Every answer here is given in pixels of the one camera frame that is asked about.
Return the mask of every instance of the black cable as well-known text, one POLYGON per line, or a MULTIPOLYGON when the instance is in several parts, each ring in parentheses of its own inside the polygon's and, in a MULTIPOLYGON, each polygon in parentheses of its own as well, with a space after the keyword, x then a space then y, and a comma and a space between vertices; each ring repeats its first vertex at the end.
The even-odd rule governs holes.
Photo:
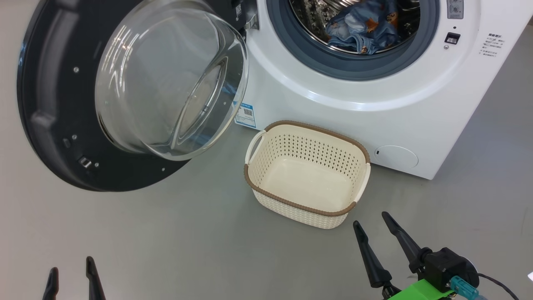
POLYGON ((481 274, 481 273, 478 273, 478 276, 486 278, 486 279, 494 282, 495 284, 501 286, 506 292, 509 293, 509 295, 511 295, 511 297, 513 297, 514 300, 519 300, 518 297, 508 287, 506 287, 503 283, 499 282, 498 280, 496 280, 496 279, 494 279, 492 277, 489 277, 487 275, 481 274))

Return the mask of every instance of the blue denim clothing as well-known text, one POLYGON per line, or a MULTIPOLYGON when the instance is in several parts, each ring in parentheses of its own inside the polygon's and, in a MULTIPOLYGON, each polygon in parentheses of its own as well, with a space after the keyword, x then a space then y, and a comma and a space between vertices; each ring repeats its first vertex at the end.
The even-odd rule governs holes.
POLYGON ((343 9, 326 25, 331 46, 374 54, 399 42, 395 0, 361 0, 343 9))

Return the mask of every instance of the washing machine door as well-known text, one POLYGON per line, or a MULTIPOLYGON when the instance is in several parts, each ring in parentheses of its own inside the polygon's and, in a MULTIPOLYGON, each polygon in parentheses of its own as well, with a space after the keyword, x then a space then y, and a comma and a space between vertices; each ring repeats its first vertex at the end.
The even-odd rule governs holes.
POLYGON ((247 76, 243 38, 206 2, 42 0, 22 46, 19 109, 57 176, 128 191, 211 147, 247 76))

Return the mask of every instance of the basket bottom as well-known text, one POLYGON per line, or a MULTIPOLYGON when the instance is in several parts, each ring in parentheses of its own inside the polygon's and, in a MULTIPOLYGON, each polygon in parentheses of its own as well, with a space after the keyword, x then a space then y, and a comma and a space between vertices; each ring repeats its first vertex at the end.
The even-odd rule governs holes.
POLYGON ((260 188, 294 203, 329 212, 343 210, 353 201, 348 177, 294 157, 275 160, 260 188))

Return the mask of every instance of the transparent glass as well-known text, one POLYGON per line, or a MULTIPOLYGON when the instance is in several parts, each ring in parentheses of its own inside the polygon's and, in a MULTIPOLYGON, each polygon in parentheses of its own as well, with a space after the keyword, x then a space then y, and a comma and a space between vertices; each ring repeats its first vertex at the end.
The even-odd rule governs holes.
POLYGON ((122 150, 187 160, 232 123, 247 80, 243 38, 206 4, 145 0, 104 50, 96 112, 122 150))

